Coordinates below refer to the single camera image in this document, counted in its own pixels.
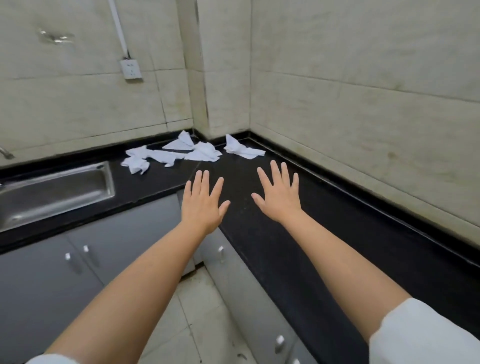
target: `hand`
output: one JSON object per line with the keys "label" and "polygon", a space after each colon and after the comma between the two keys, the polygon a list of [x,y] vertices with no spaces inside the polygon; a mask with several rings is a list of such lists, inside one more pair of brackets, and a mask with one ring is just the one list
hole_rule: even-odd
{"label": "hand", "polygon": [[210,174],[206,170],[198,170],[195,180],[187,181],[183,191],[183,202],[181,204],[181,221],[185,226],[200,229],[202,234],[208,235],[215,230],[222,222],[227,213],[230,201],[225,201],[218,207],[218,199],[222,192],[223,178],[220,177],[210,191]]}
{"label": "hand", "polygon": [[270,162],[272,167],[273,185],[270,183],[264,170],[257,168],[260,182],[264,188],[265,200],[258,194],[252,194],[252,198],[261,211],[272,220],[284,224],[285,219],[296,211],[301,211],[299,199],[299,175],[293,174],[293,182],[290,185],[287,164],[282,163],[282,173],[274,160]]}

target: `sink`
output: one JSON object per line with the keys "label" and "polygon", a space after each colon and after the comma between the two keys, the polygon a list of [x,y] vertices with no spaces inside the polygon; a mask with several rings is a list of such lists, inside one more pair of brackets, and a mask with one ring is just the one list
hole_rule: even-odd
{"label": "sink", "polygon": [[0,232],[113,196],[108,162],[0,184]]}

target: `faucet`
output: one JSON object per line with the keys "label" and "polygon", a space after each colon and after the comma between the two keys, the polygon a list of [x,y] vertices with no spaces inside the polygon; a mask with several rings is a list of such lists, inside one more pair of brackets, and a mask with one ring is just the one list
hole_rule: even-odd
{"label": "faucet", "polygon": [[1,146],[0,146],[0,153],[2,153],[3,156],[7,159],[14,159],[15,158],[15,156],[12,153],[10,153],[8,150],[2,148]]}

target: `finger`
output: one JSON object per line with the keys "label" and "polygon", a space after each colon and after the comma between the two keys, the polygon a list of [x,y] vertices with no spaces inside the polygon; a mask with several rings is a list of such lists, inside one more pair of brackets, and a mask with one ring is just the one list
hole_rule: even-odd
{"label": "finger", "polygon": [[227,213],[228,206],[230,206],[230,201],[224,201],[218,208],[218,213],[220,214],[220,221],[223,220],[223,217]]}
{"label": "finger", "polygon": [[188,200],[191,195],[192,195],[192,181],[187,181],[187,183],[185,183],[185,189],[183,190],[183,201]]}
{"label": "finger", "polygon": [[282,182],[282,175],[280,174],[280,170],[278,169],[278,165],[274,160],[270,162],[270,166],[272,167],[272,179],[273,184],[281,183]]}
{"label": "finger", "polygon": [[292,190],[298,194],[299,192],[299,174],[293,174]]}
{"label": "finger", "polygon": [[200,193],[207,196],[210,194],[210,172],[207,170],[204,170],[202,184],[200,186]]}
{"label": "finger", "polygon": [[216,181],[215,186],[213,186],[212,194],[210,195],[214,199],[216,199],[217,203],[218,203],[218,199],[220,198],[220,194],[222,193],[222,188],[223,188],[223,177],[220,177]]}
{"label": "finger", "polygon": [[192,187],[192,196],[197,196],[200,193],[200,188],[202,184],[202,171],[198,170],[195,174],[195,179],[193,180]]}
{"label": "finger", "polygon": [[265,200],[259,194],[252,194],[253,201],[263,212],[265,206]]}
{"label": "finger", "polygon": [[265,171],[262,168],[258,167],[257,173],[258,173],[258,177],[260,177],[260,183],[262,184],[264,191],[266,191],[268,187],[272,187],[270,180],[268,179]]}
{"label": "finger", "polygon": [[290,187],[290,176],[288,175],[288,168],[285,162],[282,162],[282,181],[283,184],[287,187]]}

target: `floor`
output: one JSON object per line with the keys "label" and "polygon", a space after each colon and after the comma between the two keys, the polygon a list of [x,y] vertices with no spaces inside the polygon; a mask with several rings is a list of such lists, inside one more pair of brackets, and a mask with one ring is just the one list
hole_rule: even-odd
{"label": "floor", "polygon": [[140,364],[256,364],[205,267],[177,287]]}

